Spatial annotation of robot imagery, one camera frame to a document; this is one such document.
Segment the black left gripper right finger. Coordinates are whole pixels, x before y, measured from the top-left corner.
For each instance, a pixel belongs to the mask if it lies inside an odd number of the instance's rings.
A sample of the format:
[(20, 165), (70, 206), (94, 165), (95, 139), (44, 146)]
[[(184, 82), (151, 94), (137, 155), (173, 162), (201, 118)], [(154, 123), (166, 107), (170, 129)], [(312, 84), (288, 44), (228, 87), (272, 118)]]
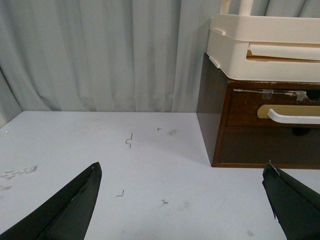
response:
[(262, 185), (288, 240), (320, 238), (320, 194), (268, 162)]

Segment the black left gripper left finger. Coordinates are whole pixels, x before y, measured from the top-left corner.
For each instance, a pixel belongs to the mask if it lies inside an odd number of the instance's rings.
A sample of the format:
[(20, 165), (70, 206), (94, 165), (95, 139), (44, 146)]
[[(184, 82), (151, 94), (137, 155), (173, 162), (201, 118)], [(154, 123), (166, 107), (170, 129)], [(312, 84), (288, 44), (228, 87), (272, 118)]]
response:
[(83, 240), (102, 179), (93, 163), (32, 213), (0, 235), (2, 240)]

